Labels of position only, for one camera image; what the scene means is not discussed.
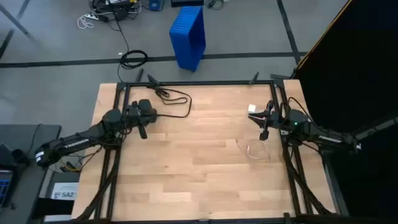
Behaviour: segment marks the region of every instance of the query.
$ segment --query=power strip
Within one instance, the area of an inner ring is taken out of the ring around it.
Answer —
[[[97,20],[97,21],[99,20],[98,16],[92,15],[91,13],[90,14],[85,14],[84,17],[86,17],[88,19]]]

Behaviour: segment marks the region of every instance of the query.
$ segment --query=floor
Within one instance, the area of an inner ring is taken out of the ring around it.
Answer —
[[[346,2],[229,0],[219,11],[204,8],[205,55],[213,59],[202,60],[193,73],[166,60],[174,56],[169,29],[180,10],[166,1],[161,12],[143,9],[135,20],[120,22],[130,49],[151,57],[143,66],[146,73],[160,81],[290,75]],[[0,13],[0,123],[60,124],[61,136],[88,128],[99,84],[118,81],[115,62],[126,45],[109,27],[116,24],[94,21],[93,29],[79,29],[76,20],[90,11],[87,0],[1,3],[34,40]],[[123,70],[121,76],[133,81],[136,73]]]

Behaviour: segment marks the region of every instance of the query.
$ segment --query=blue basket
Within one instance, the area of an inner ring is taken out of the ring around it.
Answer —
[[[182,7],[170,29],[170,38],[179,67],[196,71],[206,48],[202,7]]]

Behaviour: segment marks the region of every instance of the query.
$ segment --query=black backdrop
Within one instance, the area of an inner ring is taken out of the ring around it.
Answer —
[[[353,132],[396,116],[397,66],[398,2],[353,0],[294,78],[316,123]]]

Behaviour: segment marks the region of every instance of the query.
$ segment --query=wooden tabletop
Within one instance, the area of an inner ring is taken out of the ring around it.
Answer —
[[[115,88],[116,84],[100,86],[93,124],[112,108]],[[170,88],[192,96],[192,111],[184,119],[159,117],[147,126],[148,139],[141,139],[136,128],[127,137],[112,219],[275,218],[284,212],[294,215],[280,137],[275,129],[269,129],[267,141],[254,141],[261,130],[248,119],[248,105],[256,105],[257,110],[266,108],[272,98],[270,86]],[[288,97],[294,96],[306,108],[298,80],[285,81],[285,90]],[[150,99],[162,114],[183,115],[188,107],[165,106],[153,90],[132,88],[130,101],[140,99]],[[294,102],[290,105],[299,109]],[[248,157],[246,145],[251,147],[251,156],[263,158]],[[306,146],[300,146],[300,152],[308,186],[327,209],[334,211],[320,156]],[[95,196],[103,157],[102,150],[81,173],[72,217],[79,216]]]

